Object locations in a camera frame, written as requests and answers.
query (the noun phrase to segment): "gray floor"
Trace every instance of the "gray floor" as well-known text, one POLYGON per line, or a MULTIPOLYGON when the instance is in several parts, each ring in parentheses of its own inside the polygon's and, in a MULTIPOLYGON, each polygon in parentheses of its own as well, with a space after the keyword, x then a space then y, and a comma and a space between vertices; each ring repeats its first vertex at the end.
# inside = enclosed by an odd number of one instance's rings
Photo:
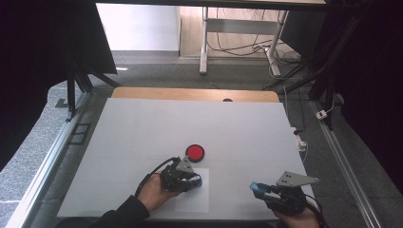
MULTIPOLYGON (((117 67, 128 67, 127 71, 120 71, 119 76, 111 75, 111 78, 123 86, 261 90, 275 81, 268 74, 267 61, 209 60, 208 74, 201 77, 197 60, 178 59, 172 56, 142 55, 139 57, 137 54, 127 55, 121 52, 114 52, 114 57, 117 67)), ((282 72, 289 69, 289 66, 281 68, 282 72)), ((305 74, 306 72, 303 72, 296 77, 303 77, 305 74)), ((25 227, 54 227, 59 220, 55 218, 57 211, 85 153, 106 99, 112 92, 112 88, 102 81, 95 78, 91 80, 95 88, 89 96, 85 115, 79 121, 76 134, 73 133, 70 136, 70 143, 56 163, 56 168, 34 205, 25 227), (81 134, 84 131, 83 127, 88 126, 87 134, 81 134)), ((305 167, 308 175, 321 180, 319 184, 313 185, 316 198, 324 207, 324 216, 330 227, 367 227, 324 138, 310 102, 306 99, 308 90, 309 86, 300 89, 301 103, 299 103, 297 91, 288 94, 287 109, 291 125, 297 129, 305 128, 301 133, 301 138, 309 145, 305 167)), ((66 118, 67 110, 55 108, 55 106, 59 99, 65 98, 66 84, 57 85, 50 90, 48 105, 43 116, 12 162, 0 173, 0 227, 6 226, 36 169, 58 134, 66 118)), ((280 99, 285 104, 285 97, 280 99)), ((383 227, 403 227, 402 196, 371 151, 345 123, 340 115, 339 101, 336 101, 333 120, 334 132, 377 212, 381 224, 383 227)))

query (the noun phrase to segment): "white wall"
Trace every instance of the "white wall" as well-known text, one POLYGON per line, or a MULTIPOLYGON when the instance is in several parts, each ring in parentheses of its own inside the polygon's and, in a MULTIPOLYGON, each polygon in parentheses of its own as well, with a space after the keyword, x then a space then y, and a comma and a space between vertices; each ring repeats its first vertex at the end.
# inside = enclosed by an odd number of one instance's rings
POLYGON ((97 8, 111 50, 179 50, 178 7, 97 4, 97 8))

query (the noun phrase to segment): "metal bar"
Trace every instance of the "metal bar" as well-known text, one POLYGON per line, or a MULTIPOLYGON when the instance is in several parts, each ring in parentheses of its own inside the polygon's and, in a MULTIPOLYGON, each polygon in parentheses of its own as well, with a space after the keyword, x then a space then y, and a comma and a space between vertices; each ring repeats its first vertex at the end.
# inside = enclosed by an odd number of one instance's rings
POLYGON ((74 117, 76 104, 75 104, 75 83, 74 83, 74 69, 70 69, 70 72, 67 75, 67 104, 68 104, 68 113, 67 113, 67 121, 71 121, 74 117))
MULTIPOLYGON (((87 104, 89 100, 89 95, 87 93, 83 93, 78 101, 77 106, 83 107, 87 104)), ((77 111, 77 115, 70 122, 65 122, 56 137, 53 145, 51 146, 49 152, 45 156, 44 161, 42 162, 41 166, 39 166, 38 171, 35 174, 32 182, 30 183, 26 193, 22 197, 20 203, 18 204, 17 208, 15 209, 14 213, 12 214, 7 228, 19 228, 23 227, 25 222, 27 221, 31 209, 38 199, 38 196, 42 190, 42 187, 45 185, 50 172, 57 162, 69 135, 71 134, 75 124, 78 122, 81 114, 82 108, 79 108, 77 111)))
POLYGON ((205 75, 207 73, 207 23, 208 8, 202 8, 202 43, 201 43, 201 66, 199 73, 205 75))
POLYGON ((121 86, 120 84, 118 84, 117 82, 111 80, 110 78, 108 78, 106 75, 104 75, 103 73, 99 73, 95 70, 92 70, 90 68, 86 69, 90 74, 94 75, 95 77, 101 79, 102 81, 104 81, 106 84, 116 88, 121 86))
POLYGON ((77 74, 75 75, 75 80, 82 92, 91 92, 92 88, 94 87, 92 85, 92 82, 89 80, 88 75, 83 72, 77 72, 77 74))
POLYGON ((278 23, 273 21, 210 18, 207 32, 273 35, 277 26, 278 23))
POLYGON ((288 11, 282 12, 282 15, 278 21, 277 28, 276 28, 276 31, 273 36, 272 45, 270 46, 270 48, 268 50, 267 49, 265 50, 267 59, 269 60, 270 68, 272 69, 273 76, 275 76, 275 77, 279 77, 281 75, 279 72, 277 63, 276 63, 276 58, 274 56, 274 53, 276 51, 278 38, 279 38, 279 35, 281 34, 282 28, 284 26, 284 21, 285 21, 285 17, 287 16, 287 13, 288 13, 288 11))
MULTIPOLYGON (((319 75, 323 72, 323 70, 324 70, 324 68, 322 67, 321 69, 315 71, 313 74, 311 74, 308 77, 302 79, 301 81, 286 87, 285 91, 288 93, 288 92, 294 91, 295 89, 297 89, 297 88, 299 88, 301 86, 304 86, 305 84, 308 84, 308 83, 312 82, 314 79, 319 77, 319 75)), ((284 94, 284 90, 281 89, 279 91, 276 91, 276 93, 277 94, 284 94)))
MULTIPOLYGON (((315 106, 315 103, 310 102, 310 104, 314 113, 317 113, 318 110, 315 106)), ((371 228, 382 227, 374 211, 374 208, 368 200, 367 194, 365 194, 364 190, 361 187, 361 184, 359 184, 359 181, 356 178, 355 172, 351 167, 347 157, 345 156, 344 151, 341 148, 334 131, 330 131, 325 122, 320 121, 319 124, 336 158, 338 167, 340 168, 341 173, 343 174, 351 193, 357 201, 358 208, 361 211, 362 217, 367 223, 367 226, 371 228)))

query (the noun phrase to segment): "red button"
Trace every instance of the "red button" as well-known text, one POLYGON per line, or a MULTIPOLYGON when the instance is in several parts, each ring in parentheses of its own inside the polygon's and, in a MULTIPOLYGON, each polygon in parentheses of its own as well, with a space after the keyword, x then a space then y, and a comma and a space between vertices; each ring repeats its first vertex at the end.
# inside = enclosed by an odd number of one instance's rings
POLYGON ((204 149, 200 145, 192 144, 187 147, 186 155, 191 162, 200 162, 204 158, 204 149))

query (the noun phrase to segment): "black fabric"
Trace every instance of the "black fabric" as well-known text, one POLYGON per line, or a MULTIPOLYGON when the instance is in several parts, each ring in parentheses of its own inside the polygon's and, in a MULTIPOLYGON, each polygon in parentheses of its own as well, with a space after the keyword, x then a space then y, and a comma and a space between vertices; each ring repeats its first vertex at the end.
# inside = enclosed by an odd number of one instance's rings
POLYGON ((403 193, 403 4, 375 0, 337 62, 342 114, 403 193))
POLYGON ((89 218, 73 217, 63 219, 55 228, 87 228, 91 223, 89 218))
POLYGON ((0 170, 73 68, 116 73, 94 3, 0 1, 0 170))
POLYGON ((90 225, 90 228, 139 227, 150 214, 145 206, 130 196, 118 210, 106 212, 101 219, 90 225))

